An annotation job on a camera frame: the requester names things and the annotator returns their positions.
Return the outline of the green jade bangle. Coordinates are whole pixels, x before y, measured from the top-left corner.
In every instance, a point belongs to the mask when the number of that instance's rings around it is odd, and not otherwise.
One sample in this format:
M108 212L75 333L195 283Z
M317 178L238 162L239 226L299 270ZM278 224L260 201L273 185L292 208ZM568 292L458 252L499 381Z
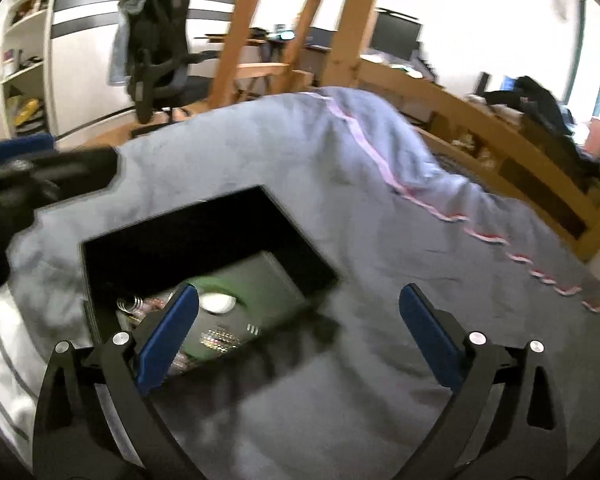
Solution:
M189 284L198 292L198 313L181 352L206 362L237 350L249 340L248 318L238 292L224 278L198 276Z

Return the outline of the black jewelry box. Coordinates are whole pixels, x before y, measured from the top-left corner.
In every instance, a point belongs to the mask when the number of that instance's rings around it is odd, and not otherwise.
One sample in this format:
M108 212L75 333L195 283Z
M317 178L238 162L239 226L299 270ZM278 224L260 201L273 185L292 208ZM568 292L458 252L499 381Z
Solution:
M81 246L94 341L120 328L121 300L212 285L237 300L227 314L200 311L195 326L219 322L241 342L315 308L336 285L335 269L263 186L201 200L87 240Z

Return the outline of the white shelf unit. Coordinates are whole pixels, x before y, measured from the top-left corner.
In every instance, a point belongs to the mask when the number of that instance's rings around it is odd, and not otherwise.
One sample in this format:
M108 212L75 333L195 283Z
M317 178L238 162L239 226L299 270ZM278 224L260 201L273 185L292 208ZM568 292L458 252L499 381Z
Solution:
M2 35L4 124L10 136L46 131L45 59L47 21L53 0L6 0Z

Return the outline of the black office chair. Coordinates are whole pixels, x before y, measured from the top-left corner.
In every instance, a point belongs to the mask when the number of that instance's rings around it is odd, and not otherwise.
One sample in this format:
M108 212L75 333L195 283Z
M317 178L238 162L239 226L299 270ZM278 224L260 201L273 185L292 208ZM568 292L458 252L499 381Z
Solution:
M188 69L220 54L189 50L188 11L189 0L147 0L140 15L131 18L125 85L142 125L158 110L172 116L177 108L208 98L212 79L189 75Z

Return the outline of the grey striped duvet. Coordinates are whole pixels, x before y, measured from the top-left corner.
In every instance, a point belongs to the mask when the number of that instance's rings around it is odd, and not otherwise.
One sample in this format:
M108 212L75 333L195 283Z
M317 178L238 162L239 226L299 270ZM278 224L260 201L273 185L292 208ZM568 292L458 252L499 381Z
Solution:
M399 320L417 284L502 344L538 338L564 404L568 462L600 437L600 281L526 204L448 174L371 93L268 96L125 143L106 191L43 209L10 248L0 290L0 437L30 456L42 361L87 338L80 244L173 209L263 185L336 269L302 324L157 396L215 479L385 479L448 395Z

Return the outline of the grey garment on chair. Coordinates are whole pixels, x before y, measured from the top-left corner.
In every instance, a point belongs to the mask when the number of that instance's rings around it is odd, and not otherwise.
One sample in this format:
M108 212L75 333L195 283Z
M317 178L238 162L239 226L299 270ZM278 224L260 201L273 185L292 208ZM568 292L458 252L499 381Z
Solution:
M129 58L131 18L140 15L146 2L147 0L118 1L118 27L112 44L107 77L107 84L111 87L121 87L128 81L125 66Z

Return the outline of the wooden ladder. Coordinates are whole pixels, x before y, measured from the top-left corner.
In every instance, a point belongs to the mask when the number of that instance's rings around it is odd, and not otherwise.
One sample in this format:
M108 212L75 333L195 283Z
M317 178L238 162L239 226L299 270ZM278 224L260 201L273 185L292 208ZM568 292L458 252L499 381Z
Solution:
M224 37L218 68L207 99L210 110L245 101L250 96L250 91L237 89L236 82L240 80L270 78L272 81L265 87L265 91L273 94L300 90L312 81L310 73L298 69L298 63L322 0L306 0L294 28L283 28L265 37L265 44L280 49L276 61L244 63L242 48L253 40L250 25L259 2L260 0L235 2L230 28Z

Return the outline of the pink container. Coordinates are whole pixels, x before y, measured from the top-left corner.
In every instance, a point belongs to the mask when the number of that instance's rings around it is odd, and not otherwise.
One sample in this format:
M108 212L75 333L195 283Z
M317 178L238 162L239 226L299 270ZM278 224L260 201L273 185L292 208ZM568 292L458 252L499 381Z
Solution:
M589 155L600 159L600 118L592 117L588 122L588 137L583 148Z

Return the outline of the pile of dark clothes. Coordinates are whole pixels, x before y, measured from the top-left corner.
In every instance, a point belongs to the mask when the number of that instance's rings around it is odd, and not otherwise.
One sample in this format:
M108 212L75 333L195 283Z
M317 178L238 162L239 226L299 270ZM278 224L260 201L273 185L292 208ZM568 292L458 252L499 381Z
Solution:
M600 182L600 159L579 148L573 141L574 122L568 108L534 79L518 77L508 90L483 92L487 106L504 105L521 113L538 128L526 138L559 167L583 192Z

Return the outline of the black computer monitor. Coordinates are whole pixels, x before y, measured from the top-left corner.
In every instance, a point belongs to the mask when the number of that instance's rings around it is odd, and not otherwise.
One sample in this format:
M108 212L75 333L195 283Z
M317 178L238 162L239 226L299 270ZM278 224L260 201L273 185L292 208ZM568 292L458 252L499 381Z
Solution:
M406 14L378 9L370 48L400 60L408 61L419 50L422 24Z

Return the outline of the wooden loft bed frame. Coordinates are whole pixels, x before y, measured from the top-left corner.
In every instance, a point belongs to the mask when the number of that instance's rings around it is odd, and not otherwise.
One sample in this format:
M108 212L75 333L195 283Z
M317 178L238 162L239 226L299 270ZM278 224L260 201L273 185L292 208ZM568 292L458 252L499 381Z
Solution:
M373 31L375 3L376 0L344 0L322 84L351 88L359 84L371 84L407 101L425 105L448 121L451 134L474 134L492 151L495 159L492 168L482 166L477 157L452 145L439 133L425 130L420 133L433 151L455 159L482 177L494 190L528 203L580 260L592 260L600 251L600 206L577 188L546 154L524 138L520 129L480 106L453 96L433 82L416 79L400 70L362 58ZM508 160L529 171L547 187L548 192L559 197L584 223L583 233L571 235L536 200L504 179L501 166Z

